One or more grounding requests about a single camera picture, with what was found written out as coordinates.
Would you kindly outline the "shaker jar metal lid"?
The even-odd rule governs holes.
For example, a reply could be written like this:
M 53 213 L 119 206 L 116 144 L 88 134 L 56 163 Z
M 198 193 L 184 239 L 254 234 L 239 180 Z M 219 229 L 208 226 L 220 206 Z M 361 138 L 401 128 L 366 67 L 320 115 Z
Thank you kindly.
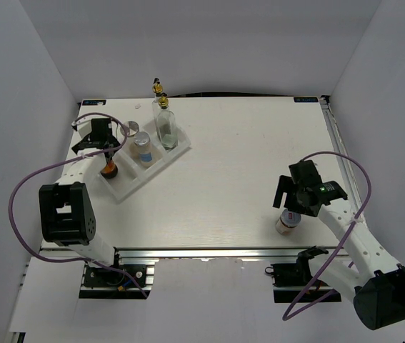
M 134 140 L 136 134 L 140 132 L 139 124 L 135 121 L 125 121 L 123 125 L 126 127 L 126 130 L 124 130 L 124 128 L 122 127 L 120 128 L 120 132 L 123 136 L 126 137 L 126 145 L 129 149 L 129 156 L 132 159 L 137 159 L 139 157 L 139 153 L 137 151 L 137 146 L 135 145 Z

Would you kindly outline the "white lid small jar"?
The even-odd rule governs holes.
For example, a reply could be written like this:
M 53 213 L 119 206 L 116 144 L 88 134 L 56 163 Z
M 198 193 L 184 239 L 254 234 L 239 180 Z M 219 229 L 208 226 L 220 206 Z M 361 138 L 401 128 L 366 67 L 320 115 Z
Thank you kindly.
M 285 209 L 277 220 L 275 228 L 280 234 L 289 234 L 300 224 L 300 222 L 301 215 L 299 213 Z

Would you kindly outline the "red lid sauce jar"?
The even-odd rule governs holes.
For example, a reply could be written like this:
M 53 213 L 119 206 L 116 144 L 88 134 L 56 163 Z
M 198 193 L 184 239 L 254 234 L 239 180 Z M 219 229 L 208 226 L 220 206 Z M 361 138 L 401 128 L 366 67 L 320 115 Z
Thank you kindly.
M 106 159 L 106 166 L 101 170 L 101 175 L 105 179 L 113 179 L 118 174 L 118 167 L 115 164 L 113 157 L 110 156 Z

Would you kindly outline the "blue label shaker jar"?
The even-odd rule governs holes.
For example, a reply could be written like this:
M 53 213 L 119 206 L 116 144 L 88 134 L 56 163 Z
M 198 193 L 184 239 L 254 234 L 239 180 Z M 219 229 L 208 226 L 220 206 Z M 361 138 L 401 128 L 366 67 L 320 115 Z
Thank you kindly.
M 153 164 L 154 157 L 149 134 L 145 131 L 140 131 L 136 134 L 134 143 L 139 153 L 139 161 L 144 167 L 150 167 Z

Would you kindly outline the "glass bottle clear liquid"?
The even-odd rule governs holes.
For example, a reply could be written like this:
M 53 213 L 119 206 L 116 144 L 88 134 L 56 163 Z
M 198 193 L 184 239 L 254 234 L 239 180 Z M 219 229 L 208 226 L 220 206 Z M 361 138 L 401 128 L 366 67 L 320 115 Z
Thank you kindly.
M 173 111 L 169 108 L 169 99 L 166 93 L 161 95 L 158 105 L 160 111 L 156 117 L 157 134 L 163 148 L 170 151 L 178 146 L 178 136 L 176 118 Z

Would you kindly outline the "glass bottle dark sauce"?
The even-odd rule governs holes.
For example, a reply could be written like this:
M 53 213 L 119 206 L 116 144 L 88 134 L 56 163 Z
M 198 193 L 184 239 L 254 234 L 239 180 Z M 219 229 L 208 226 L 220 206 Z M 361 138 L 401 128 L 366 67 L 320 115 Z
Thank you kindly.
M 154 115 L 154 124 L 155 124 L 155 129 L 156 129 L 156 134 L 159 138 L 159 129 L 158 129 L 158 115 L 161 111 L 161 108 L 159 106 L 159 99 L 162 97 L 164 93 L 163 86 L 161 85 L 161 82 L 159 78 L 155 78 L 152 86 L 152 91 L 154 93 L 154 100 L 152 101 L 152 110 L 153 110 L 153 115 Z

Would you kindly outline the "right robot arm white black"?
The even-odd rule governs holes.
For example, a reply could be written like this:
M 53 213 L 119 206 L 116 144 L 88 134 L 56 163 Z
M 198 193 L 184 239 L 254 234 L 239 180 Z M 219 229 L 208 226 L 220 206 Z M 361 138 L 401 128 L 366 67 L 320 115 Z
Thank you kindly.
M 337 252 L 311 247 L 298 253 L 295 265 L 274 269 L 278 287 L 300 281 L 302 297 L 322 282 L 348 299 L 363 325 L 370 330 L 405 320 L 405 266 L 376 240 L 359 214 L 353 213 L 347 193 L 335 181 L 324 182 L 311 160 L 289 167 L 279 177 L 273 206 L 283 207 L 280 224 L 292 227 L 290 214 L 315 217 L 339 240 L 353 267 L 336 261 Z

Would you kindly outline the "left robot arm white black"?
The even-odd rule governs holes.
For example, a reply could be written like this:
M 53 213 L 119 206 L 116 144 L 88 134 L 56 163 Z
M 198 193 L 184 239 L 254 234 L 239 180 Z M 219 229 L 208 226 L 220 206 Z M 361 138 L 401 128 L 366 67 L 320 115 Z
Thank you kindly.
M 68 247 L 92 264 L 98 262 L 100 277 L 110 285 L 124 278 L 124 267 L 115 262 L 115 248 L 96 229 L 89 185 L 101 176 L 113 179 L 118 166 L 113 161 L 121 143 L 112 131 L 112 119 L 94 118 L 91 131 L 72 146 L 77 158 L 53 184 L 39 190 L 41 229 L 46 242 Z

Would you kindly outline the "left corner logo sticker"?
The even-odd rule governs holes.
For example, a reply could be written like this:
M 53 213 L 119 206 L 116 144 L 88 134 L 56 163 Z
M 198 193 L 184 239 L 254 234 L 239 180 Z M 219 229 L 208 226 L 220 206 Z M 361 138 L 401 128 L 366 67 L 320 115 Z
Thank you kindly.
M 82 106 L 104 106 L 105 104 L 105 99 L 85 99 L 81 103 Z

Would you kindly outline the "corner logo sticker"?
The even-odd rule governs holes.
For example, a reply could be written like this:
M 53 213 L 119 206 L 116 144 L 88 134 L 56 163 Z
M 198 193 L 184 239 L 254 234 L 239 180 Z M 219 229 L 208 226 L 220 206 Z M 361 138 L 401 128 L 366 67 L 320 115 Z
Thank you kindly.
M 319 103 L 319 99 L 317 97 L 311 96 L 311 97 L 305 97 L 305 96 L 295 96 L 294 97 L 294 102 L 295 103 Z
M 105 99 L 85 99 L 81 103 L 82 106 L 104 106 L 105 104 Z

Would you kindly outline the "white compartment tray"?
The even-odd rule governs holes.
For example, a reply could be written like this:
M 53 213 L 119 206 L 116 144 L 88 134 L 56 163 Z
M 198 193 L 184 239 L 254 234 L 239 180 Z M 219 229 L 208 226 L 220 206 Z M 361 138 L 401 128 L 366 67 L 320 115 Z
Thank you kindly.
M 118 140 L 126 139 L 124 147 L 117 151 L 113 157 L 113 162 L 118 168 L 117 175 L 113 179 L 101 178 L 113 198 L 117 202 L 122 202 L 131 196 L 135 191 L 153 179 L 170 164 L 176 161 L 191 146 L 191 141 L 186 132 L 176 128 L 177 145 L 172 150 L 166 150 L 159 141 L 155 131 L 153 121 L 140 125 L 135 121 L 126 121 L 125 128 L 114 130 Z M 148 146 L 141 148 L 139 153 L 135 136 L 139 132 L 149 135 Z

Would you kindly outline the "right corner logo sticker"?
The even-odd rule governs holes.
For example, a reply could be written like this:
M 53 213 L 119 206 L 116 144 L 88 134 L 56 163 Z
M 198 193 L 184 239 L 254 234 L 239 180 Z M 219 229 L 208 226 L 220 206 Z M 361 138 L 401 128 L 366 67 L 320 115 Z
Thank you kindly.
M 294 102 L 295 103 L 319 103 L 319 99 L 317 97 L 311 96 L 311 97 L 305 97 L 305 96 L 295 96 L 294 97 Z

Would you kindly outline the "aluminium table frame rail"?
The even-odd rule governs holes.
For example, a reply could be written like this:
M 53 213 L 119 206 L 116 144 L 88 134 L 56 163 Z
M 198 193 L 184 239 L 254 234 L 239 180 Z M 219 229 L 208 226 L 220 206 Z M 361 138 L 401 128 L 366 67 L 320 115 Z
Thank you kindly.
M 354 209 L 354 214 L 356 214 L 358 210 L 361 210 L 359 219 L 362 220 L 365 225 L 367 225 L 364 212 L 369 200 L 371 199 L 372 185 L 370 177 L 363 166 L 353 161 L 348 154 L 339 126 L 336 122 L 336 118 L 331 110 L 330 96 L 321 95 L 319 97 L 319 103 L 325 118 L 329 136 L 331 137 L 333 149 L 337 153 L 336 158 L 342 173 L 347 193 L 349 195 L 350 204 Z M 364 198 L 361 197 L 359 183 L 356 180 L 355 171 L 361 173 L 361 179 L 366 185 L 366 194 Z

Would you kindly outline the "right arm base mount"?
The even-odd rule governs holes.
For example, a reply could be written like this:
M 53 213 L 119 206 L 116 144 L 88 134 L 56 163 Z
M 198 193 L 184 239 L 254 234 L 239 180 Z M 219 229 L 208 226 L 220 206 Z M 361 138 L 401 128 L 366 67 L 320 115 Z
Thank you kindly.
M 265 268 L 265 274 L 273 279 L 275 303 L 291 303 L 308 281 L 312 278 L 309 260 L 319 255 L 327 255 L 325 248 L 311 247 L 299 252 L 296 261 L 291 263 L 277 263 Z M 329 286 L 317 279 L 306 291 L 298 303 L 311 303 L 319 297 L 322 302 L 340 302 L 341 295 L 329 289 Z

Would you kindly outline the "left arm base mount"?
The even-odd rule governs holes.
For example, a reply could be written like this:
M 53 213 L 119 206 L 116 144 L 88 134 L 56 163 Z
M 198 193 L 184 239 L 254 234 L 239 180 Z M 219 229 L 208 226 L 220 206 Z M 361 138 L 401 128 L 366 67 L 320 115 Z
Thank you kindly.
M 81 279 L 79 298 L 145 300 L 145 296 L 133 280 L 146 295 L 149 295 L 153 284 L 154 265 L 145 262 L 123 262 L 120 259 L 117 268 L 122 269 L 131 277 L 87 264 Z

